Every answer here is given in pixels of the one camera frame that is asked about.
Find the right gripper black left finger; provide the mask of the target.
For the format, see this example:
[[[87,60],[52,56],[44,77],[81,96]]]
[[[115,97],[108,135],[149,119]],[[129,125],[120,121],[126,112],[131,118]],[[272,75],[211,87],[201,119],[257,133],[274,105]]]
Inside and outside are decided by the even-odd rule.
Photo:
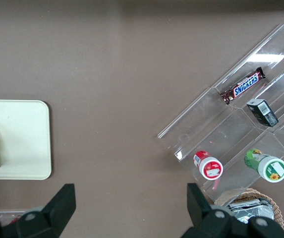
[[[0,238],[58,238],[76,209],[75,185],[65,184],[41,211],[31,211],[6,226]]]

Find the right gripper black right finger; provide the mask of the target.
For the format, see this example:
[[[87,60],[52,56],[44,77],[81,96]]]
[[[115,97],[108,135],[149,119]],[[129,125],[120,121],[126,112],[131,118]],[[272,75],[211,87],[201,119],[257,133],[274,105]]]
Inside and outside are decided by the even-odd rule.
[[[187,209],[193,226],[183,238],[284,238],[284,230],[270,218],[252,217],[245,224],[224,210],[211,208],[195,183],[187,185]]]

